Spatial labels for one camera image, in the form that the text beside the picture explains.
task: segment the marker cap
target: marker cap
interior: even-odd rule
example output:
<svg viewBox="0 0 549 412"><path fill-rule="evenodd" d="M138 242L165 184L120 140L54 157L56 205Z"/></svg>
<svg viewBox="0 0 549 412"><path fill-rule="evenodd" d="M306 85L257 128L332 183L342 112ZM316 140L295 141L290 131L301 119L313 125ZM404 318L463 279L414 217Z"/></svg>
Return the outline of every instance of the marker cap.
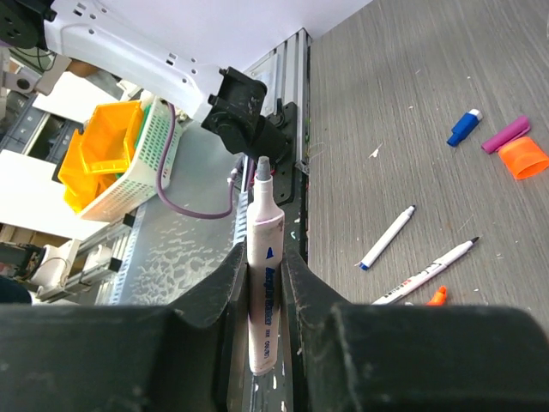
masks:
<svg viewBox="0 0 549 412"><path fill-rule="evenodd" d="M526 116L520 116L513 123L505 126L494 137L482 143L482 148L488 154L494 153L504 146L507 142L518 139L530 131L530 121Z"/></svg>
<svg viewBox="0 0 549 412"><path fill-rule="evenodd" d="M517 180L534 176L549 167L547 154L528 136L507 143L498 153Z"/></svg>

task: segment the orange marker cap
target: orange marker cap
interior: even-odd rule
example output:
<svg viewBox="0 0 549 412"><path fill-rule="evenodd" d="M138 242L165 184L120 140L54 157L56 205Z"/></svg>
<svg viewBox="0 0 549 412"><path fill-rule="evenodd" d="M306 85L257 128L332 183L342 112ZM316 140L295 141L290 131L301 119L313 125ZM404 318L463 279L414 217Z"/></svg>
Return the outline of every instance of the orange marker cap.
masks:
<svg viewBox="0 0 549 412"><path fill-rule="evenodd" d="M507 143L498 153L517 180L534 176L549 167L549 157L528 136Z"/></svg>
<svg viewBox="0 0 549 412"><path fill-rule="evenodd" d="M432 297L432 299L425 304L427 306L442 306L445 301L446 301L446 287L441 286L440 288L438 288L438 291L435 292L435 295Z"/></svg>

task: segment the wooden floor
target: wooden floor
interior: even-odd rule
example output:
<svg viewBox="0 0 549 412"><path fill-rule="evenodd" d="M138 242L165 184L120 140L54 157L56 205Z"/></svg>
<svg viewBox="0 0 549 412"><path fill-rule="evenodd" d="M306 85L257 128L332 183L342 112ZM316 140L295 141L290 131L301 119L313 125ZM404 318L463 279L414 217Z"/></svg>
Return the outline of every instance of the wooden floor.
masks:
<svg viewBox="0 0 549 412"><path fill-rule="evenodd" d="M516 182L480 145L517 116L549 153L547 0L376 0L311 47L310 266L371 302L473 236L408 296L518 306L549 330L549 170ZM458 148L464 112L484 120ZM373 267L354 265L409 205Z"/></svg>

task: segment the tabletop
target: tabletop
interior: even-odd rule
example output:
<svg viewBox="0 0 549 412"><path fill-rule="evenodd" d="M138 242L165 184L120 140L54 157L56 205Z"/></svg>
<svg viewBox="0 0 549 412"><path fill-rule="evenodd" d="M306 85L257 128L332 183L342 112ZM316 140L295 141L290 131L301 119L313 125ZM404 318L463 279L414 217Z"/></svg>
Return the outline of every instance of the tabletop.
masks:
<svg viewBox="0 0 549 412"><path fill-rule="evenodd" d="M376 0L311 46L310 267L372 302L474 236L404 301L506 305L549 330L549 170L516 181L480 145L518 116L549 153L547 0ZM484 119L446 140L471 109ZM355 264L409 205L372 265Z"/></svg>

